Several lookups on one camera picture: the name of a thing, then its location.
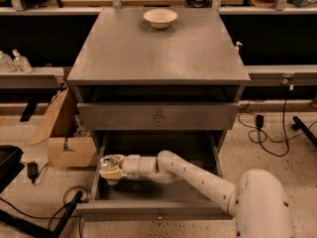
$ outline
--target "open drawer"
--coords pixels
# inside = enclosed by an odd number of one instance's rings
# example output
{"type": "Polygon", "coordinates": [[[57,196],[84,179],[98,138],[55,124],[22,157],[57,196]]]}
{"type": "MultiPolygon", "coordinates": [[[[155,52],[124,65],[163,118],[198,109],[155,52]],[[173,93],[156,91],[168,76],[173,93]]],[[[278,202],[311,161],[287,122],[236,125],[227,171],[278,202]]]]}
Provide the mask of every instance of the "open drawer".
{"type": "MultiPolygon", "coordinates": [[[[105,155],[157,156],[170,150],[190,163],[221,176],[212,135],[206,132],[112,132],[104,137],[105,155]]],[[[96,171],[91,199],[78,204],[86,221],[230,219],[220,207],[184,180],[169,184],[124,180],[110,186],[96,171]]]]}
{"type": "Polygon", "coordinates": [[[238,103],[79,103],[89,130],[230,130],[238,103]]]}

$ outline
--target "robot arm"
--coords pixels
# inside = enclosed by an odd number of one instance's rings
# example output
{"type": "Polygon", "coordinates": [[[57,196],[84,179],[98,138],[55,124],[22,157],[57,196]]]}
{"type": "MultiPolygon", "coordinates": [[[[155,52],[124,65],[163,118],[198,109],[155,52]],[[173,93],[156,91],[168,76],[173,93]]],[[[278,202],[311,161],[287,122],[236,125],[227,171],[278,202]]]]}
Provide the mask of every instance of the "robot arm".
{"type": "Polygon", "coordinates": [[[158,157],[106,156],[99,174],[109,184],[122,178],[147,178],[168,183],[184,179],[225,212],[236,217],[237,237],[295,238],[286,193],[272,174],[263,170],[246,172],[237,185],[210,174],[170,151],[158,157]]]}

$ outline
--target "speckled floor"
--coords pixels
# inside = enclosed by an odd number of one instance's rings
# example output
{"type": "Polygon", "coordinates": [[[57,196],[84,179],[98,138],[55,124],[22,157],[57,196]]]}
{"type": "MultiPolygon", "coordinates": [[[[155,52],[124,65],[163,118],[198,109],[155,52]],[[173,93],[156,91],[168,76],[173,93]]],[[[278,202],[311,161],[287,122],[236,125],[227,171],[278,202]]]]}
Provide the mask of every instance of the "speckled floor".
{"type": "MultiPolygon", "coordinates": [[[[317,109],[308,106],[309,101],[288,101],[285,113],[285,129],[288,138],[300,132],[291,129],[292,117],[298,116],[307,126],[317,120],[317,109]]],[[[45,105],[40,105],[29,122],[20,123],[24,104],[0,105],[0,145],[16,145],[24,151],[23,161],[36,161],[39,168],[47,161],[48,142],[36,146],[28,143],[36,131],[45,112],[45,105]]],[[[252,101],[243,110],[240,120],[254,126],[256,114],[264,116],[264,130],[275,140],[282,140],[282,101],[252,101]]],[[[233,129],[220,151],[220,165],[225,179],[237,182],[241,175],[250,169],[264,169],[274,174],[283,183],[289,197],[290,209],[297,238],[317,237],[317,150],[306,136],[300,135],[289,141],[289,153],[278,158],[266,153],[259,144],[249,139],[252,128],[236,120],[233,129]]],[[[317,135],[317,125],[311,128],[317,135]]],[[[257,134],[251,133],[252,139],[257,134]]],[[[264,145],[272,152],[283,154],[285,144],[269,140],[264,145]]],[[[75,185],[88,189],[92,187],[95,171],[92,169],[55,169],[43,171],[36,185],[27,178],[27,169],[23,169],[15,180],[2,192],[1,197],[8,199],[22,211],[34,216],[52,216],[61,206],[66,191],[75,185]]],[[[9,206],[0,202],[1,209],[16,213],[9,206]]],[[[32,222],[47,227],[47,220],[32,222]]],[[[79,237],[78,218],[69,220],[61,236],[79,237]]],[[[94,237],[236,237],[235,219],[212,221],[119,221],[85,222],[82,236],[94,237]]],[[[28,237],[10,227],[0,224],[0,238],[28,237]]]]}

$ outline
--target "power outlet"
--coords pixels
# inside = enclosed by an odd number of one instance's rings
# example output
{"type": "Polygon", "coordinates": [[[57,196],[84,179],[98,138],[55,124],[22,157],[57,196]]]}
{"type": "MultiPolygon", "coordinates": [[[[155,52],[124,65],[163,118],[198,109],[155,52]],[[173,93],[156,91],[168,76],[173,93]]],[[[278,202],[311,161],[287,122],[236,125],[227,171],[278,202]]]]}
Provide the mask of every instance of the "power outlet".
{"type": "Polygon", "coordinates": [[[279,85],[290,85],[293,77],[294,77],[293,73],[284,74],[282,79],[280,80],[279,85]]]}

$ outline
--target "drawer front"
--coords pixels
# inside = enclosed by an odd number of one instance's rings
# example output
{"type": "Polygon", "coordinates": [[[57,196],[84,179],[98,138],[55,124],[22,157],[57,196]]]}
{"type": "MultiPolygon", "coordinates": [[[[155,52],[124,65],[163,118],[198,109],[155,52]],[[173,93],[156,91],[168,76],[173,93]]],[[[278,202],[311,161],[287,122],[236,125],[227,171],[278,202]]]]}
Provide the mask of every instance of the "drawer front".
{"type": "Polygon", "coordinates": [[[89,130],[229,130],[238,103],[79,103],[89,130]]]}

